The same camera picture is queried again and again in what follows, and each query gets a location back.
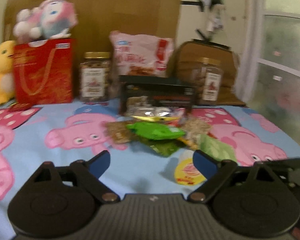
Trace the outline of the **brown wood-pattern board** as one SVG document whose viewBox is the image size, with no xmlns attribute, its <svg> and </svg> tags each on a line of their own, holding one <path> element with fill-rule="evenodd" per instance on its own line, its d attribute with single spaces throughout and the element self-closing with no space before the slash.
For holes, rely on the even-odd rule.
<svg viewBox="0 0 300 240">
<path fill-rule="evenodd" d="M 13 37 L 17 13 L 38 6 L 44 0 L 8 0 L 4 15 L 4 39 Z M 131 35 L 147 34 L 175 38 L 180 0 L 67 0 L 74 3 L 78 25 L 76 61 L 87 51 L 111 51 L 109 33 L 118 30 Z"/>
</svg>

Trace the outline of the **red gift bag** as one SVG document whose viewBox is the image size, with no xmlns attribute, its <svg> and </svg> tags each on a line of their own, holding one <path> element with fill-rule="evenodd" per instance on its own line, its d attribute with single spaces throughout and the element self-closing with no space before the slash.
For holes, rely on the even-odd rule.
<svg viewBox="0 0 300 240">
<path fill-rule="evenodd" d="M 73 38 L 16 45 L 13 55 L 16 101 L 32 105 L 72 102 L 73 46 Z"/>
</svg>

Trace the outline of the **pig cartoon blue tablecloth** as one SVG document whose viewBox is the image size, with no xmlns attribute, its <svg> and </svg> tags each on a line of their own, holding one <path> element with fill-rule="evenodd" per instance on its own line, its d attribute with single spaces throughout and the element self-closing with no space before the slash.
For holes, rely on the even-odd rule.
<svg viewBox="0 0 300 240">
<path fill-rule="evenodd" d="M 157 153 L 138 141 L 114 149 L 107 141 L 84 139 L 86 123 L 96 114 L 111 121 L 123 120 L 116 100 L 39 105 L 19 112 L 9 112 L 9 106 L 0 107 L 0 134 L 7 139 L 0 149 L 0 239 L 14 236 L 7 218 L 10 200 L 46 160 L 67 165 L 77 159 L 88 160 L 106 147 L 111 164 L 101 180 L 119 195 L 191 191 L 190 186 L 177 184 L 173 177 L 179 156 L 186 150 L 182 144 Z"/>
</svg>

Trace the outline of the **pink blue plush toy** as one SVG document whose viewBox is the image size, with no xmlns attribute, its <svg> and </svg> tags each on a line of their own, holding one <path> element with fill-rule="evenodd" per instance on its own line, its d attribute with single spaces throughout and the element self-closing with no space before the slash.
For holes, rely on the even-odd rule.
<svg viewBox="0 0 300 240">
<path fill-rule="evenodd" d="M 16 20 L 13 35 L 19 43 L 69 38 L 78 23 L 74 3 L 66 0 L 45 0 L 38 7 L 19 11 Z"/>
</svg>

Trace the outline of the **light green snack packet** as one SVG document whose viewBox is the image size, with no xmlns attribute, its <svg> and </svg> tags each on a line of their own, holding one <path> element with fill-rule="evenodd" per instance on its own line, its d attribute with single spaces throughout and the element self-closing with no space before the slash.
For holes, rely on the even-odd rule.
<svg viewBox="0 0 300 240">
<path fill-rule="evenodd" d="M 198 147 L 201 151 L 217 161 L 230 159 L 237 162 L 232 146 L 221 142 L 218 139 L 212 138 L 207 134 L 200 135 L 198 139 Z"/>
</svg>

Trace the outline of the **pink snack bag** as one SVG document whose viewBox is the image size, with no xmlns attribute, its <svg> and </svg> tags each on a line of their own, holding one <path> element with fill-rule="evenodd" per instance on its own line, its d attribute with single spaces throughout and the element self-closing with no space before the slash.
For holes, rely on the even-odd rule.
<svg viewBox="0 0 300 240">
<path fill-rule="evenodd" d="M 119 75 L 166 77 L 167 64 L 174 51 L 173 39 L 119 31 L 112 31 L 109 39 Z"/>
</svg>

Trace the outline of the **pecan jar gold lid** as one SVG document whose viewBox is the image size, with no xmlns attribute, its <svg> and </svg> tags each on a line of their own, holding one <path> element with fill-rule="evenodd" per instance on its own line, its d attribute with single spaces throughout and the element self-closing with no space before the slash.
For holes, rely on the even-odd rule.
<svg viewBox="0 0 300 240">
<path fill-rule="evenodd" d="M 196 104 L 215 105 L 223 78 L 221 61 L 207 57 L 195 59 L 191 78 L 196 89 Z"/>
</svg>

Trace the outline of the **nut brittle bar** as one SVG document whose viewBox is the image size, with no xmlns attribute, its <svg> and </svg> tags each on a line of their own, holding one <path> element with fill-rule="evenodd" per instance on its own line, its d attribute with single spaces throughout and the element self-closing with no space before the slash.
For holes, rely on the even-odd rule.
<svg viewBox="0 0 300 240">
<path fill-rule="evenodd" d="M 132 121 L 108 122 L 106 124 L 107 135 L 109 135 L 116 144 L 128 143 L 134 138 L 134 133 L 127 127 L 127 125 L 132 123 Z"/>
</svg>

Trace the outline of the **cashew jar gold lid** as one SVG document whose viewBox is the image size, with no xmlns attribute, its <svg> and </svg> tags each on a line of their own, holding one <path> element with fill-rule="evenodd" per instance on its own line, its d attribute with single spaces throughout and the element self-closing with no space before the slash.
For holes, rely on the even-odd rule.
<svg viewBox="0 0 300 240">
<path fill-rule="evenodd" d="M 84 102 L 108 100 L 110 52 L 86 52 L 80 64 L 80 97 Z"/>
</svg>

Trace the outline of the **yellow lid small cup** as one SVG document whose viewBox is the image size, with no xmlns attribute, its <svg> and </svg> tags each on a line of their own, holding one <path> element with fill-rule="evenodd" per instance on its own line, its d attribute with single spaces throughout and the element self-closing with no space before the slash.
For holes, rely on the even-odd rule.
<svg viewBox="0 0 300 240">
<path fill-rule="evenodd" d="M 194 186 L 206 181 L 206 178 L 197 170 L 193 164 L 192 150 L 185 150 L 178 160 L 178 165 L 174 171 L 176 183 L 185 186 Z"/>
</svg>

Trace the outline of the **silver yellow snack packet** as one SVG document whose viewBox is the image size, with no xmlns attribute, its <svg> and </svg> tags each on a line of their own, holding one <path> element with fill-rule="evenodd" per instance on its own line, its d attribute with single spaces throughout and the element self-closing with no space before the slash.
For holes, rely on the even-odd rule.
<svg viewBox="0 0 300 240">
<path fill-rule="evenodd" d="M 179 120 L 185 114 L 184 108 L 170 107 L 133 107 L 126 116 L 149 122 L 169 122 Z"/>
</svg>

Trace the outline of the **seed brittle bar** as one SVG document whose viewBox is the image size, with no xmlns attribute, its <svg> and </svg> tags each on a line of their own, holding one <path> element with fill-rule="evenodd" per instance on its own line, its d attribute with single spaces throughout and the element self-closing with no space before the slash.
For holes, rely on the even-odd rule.
<svg viewBox="0 0 300 240">
<path fill-rule="evenodd" d="M 181 125 L 181 129 L 186 133 L 187 140 L 196 141 L 201 134 L 207 134 L 211 125 L 195 116 L 188 117 Z"/>
</svg>

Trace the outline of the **white light bulb lamp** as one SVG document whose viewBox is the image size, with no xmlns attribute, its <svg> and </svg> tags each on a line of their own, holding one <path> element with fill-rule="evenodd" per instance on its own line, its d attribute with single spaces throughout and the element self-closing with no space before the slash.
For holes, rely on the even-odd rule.
<svg viewBox="0 0 300 240">
<path fill-rule="evenodd" d="M 217 19 L 217 14 L 220 9 L 219 5 L 214 5 L 212 7 L 212 0 L 203 0 L 204 10 L 206 13 L 205 18 L 205 27 L 207 34 L 213 34 L 220 26 L 222 22 L 220 19 Z"/>
</svg>

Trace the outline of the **black sheep print box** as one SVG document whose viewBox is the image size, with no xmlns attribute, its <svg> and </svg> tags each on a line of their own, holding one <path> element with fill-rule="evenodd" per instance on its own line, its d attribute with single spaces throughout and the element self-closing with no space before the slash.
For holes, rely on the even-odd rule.
<svg viewBox="0 0 300 240">
<path fill-rule="evenodd" d="M 120 108 L 125 114 L 134 106 L 185 108 L 194 104 L 194 87 L 172 77 L 120 76 Z"/>
</svg>

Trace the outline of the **small red card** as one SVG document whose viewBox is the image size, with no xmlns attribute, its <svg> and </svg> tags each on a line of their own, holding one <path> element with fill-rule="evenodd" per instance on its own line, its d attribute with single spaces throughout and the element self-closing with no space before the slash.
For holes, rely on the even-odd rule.
<svg viewBox="0 0 300 240">
<path fill-rule="evenodd" d="M 9 106 L 9 112 L 19 112 L 19 111 L 26 111 L 30 109 L 33 105 L 30 103 L 13 103 Z"/>
</svg>

